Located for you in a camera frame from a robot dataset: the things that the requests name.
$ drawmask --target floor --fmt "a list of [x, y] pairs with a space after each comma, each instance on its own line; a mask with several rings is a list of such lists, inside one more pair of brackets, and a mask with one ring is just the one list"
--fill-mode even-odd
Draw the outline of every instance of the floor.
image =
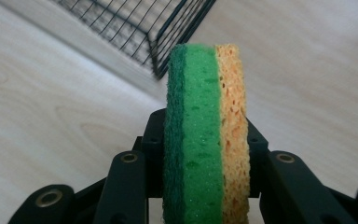
[[[269, 149], [355, 195], [358, 1], [217, 1], [191, 42], [239, 45], [247, 117]], [[0, 6], [0, 223], [39, 188], [79, 191], [106, 176], [164, 106]], [[250, 223], [263, 223], [257, 204]], [[150, 223], [162, 223], [160, 201]]]

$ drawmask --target black wire basket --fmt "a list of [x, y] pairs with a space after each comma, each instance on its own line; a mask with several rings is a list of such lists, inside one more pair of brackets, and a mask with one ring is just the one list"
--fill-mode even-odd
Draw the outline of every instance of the black wire basket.
[[160, 79], [215, 0], [52, 0]]

